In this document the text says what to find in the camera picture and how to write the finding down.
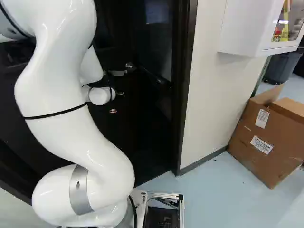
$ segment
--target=white cabinet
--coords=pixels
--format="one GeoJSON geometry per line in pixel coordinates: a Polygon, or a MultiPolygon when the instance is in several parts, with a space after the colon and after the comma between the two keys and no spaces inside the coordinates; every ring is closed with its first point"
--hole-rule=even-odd
{"type": "Polygon", "coordinates": [[[296,51],[304,0],[227,0],[218,52],[269,56],[296,51]]]}

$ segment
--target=cabinet door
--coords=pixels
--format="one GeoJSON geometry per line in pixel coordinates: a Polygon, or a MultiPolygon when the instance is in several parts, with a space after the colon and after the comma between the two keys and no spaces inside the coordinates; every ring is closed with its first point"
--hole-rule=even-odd
{"type": "Polygon", "coordinates": [[[303,22],[304,0],[275,1],[263,49],[298,46],[304,34],[303,22]]]}

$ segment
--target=floor baseboard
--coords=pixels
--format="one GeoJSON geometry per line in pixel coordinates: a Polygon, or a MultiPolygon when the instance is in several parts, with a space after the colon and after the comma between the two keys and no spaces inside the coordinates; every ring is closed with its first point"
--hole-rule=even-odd
{"type": "Polygon", "coordinates": [[[185,168],[181,169],[178,172],[178,176],[182,176],[186,174],[187,172],[195,169],[196,167],[200,166],[201,164],[211,160],[212,158],[215,158],[216,156],[220,155],[221,153],[225,152],[227,150],[228,146],[224,146],[223,148],[220,148],[217,151],[214,151],[213,153],[207,155],[206,157],[203,157],[202,159],[192,163],[191,165],[186,166],[185,168]]]}

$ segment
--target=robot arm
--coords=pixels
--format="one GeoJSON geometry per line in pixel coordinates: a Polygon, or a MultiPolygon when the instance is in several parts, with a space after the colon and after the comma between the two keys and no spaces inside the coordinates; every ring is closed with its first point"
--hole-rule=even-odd
{"type": "Polygon", "coordinates": [[[48,151],[75,163],[40,180],[32,197],[35,212],[57,226],[116,226],[126,213],[134,172],[95,126],[81,89],[102,77],[94,49],[88,49],[96,28],[93,0],[0,3],[15,26],[37,40],[15,85],[18,107],[48,151]]]}

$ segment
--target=cardboard box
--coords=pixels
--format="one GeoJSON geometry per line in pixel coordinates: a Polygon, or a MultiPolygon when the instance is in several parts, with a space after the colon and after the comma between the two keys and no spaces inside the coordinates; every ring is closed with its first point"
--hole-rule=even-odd
{"type": "Polygon", "coordinates": [[[304,104],[276,101],[283,86],[249,99],[228,147],[270,189],[304,159],[304,104]]]}

